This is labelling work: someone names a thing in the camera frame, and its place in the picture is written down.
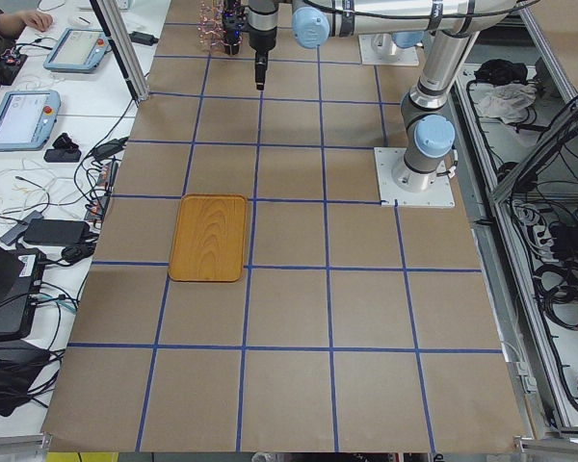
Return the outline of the person hand at desk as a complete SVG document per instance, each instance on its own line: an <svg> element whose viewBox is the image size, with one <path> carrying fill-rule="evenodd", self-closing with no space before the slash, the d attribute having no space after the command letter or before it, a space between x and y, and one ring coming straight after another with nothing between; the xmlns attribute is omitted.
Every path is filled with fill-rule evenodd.
<svg viewBox="0 0 578 462"><path fill-rule="evenodd" d="M39 32L46 32L53 25L53 17L38 10L27 10L17 13L25 27L33 28Z"/></svg>

